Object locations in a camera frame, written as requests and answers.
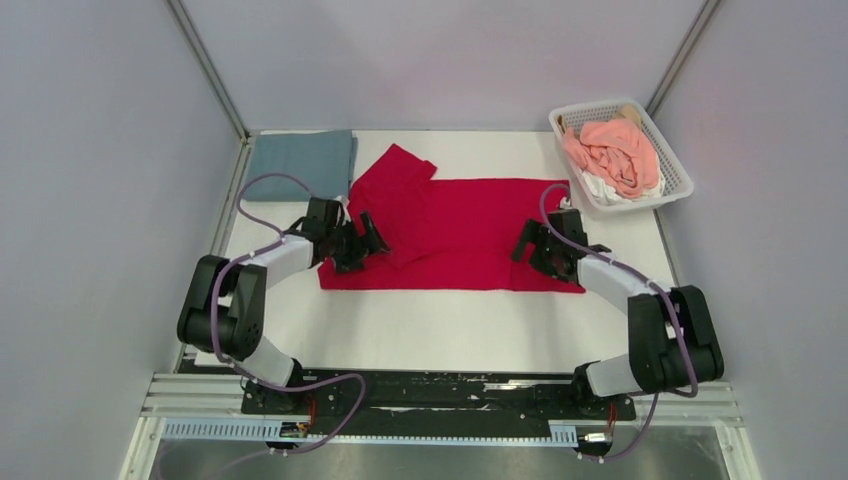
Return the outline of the red t shirt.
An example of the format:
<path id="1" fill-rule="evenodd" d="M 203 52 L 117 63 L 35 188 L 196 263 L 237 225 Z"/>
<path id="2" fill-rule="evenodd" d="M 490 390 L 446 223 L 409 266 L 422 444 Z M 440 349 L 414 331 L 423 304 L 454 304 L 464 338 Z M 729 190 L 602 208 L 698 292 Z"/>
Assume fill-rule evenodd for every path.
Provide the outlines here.
<path id="1" fill-rule="evenodd" d="M 525 223 L 558 206 L 551 181 L 527 178 L 438 179 L 437 167 L 397 144 L 353 182 L 348 209 L 366 212 L 388 244 L 361 271 L 318 270 L 324 290 L 507 290 L 583 293 L 546 276 L 529 257 L 512 260 Z"/>

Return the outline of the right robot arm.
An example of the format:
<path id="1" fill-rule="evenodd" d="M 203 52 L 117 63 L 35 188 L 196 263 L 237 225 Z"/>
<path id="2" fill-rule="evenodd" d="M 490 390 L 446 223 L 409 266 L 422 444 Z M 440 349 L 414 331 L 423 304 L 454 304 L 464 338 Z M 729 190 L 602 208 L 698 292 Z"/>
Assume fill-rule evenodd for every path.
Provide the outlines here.
<path id="1" fill-rule="evenodd" d="M 702 290 L 664 286 L 606 246 L 589 244 L 577 210 L 527 220 L 512 258 L 601 296 L 626 317 L 627 352 L 574 371 L 571 403 L 580 415 L 598 416 L 618 395 L 694 397 L 701 383 L 723 376 L 724 358 Z"/>

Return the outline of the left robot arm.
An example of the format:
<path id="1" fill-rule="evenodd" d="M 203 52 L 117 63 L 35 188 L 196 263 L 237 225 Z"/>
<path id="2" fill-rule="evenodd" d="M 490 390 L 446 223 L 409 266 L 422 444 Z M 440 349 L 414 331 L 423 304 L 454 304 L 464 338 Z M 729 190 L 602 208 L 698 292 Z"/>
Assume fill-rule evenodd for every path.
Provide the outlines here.
<path id="1" fill-rule="evenodd" d="M 371 215 L 352 219 L 345 200 L 309 200 L 306 213 L 269 245 L 234 259 L 206 255 L 196 264 L 176 332 L 178 339 L 211 353 L 236 372 L 264 387 L 279 412 L 297 412 L 306 399 L 295 380 L 299 363 L 264 334 L 267 291 L 283 280 L 321 264 L 348 274 L 364 269 L 367 258 L 390 252 Z"/>

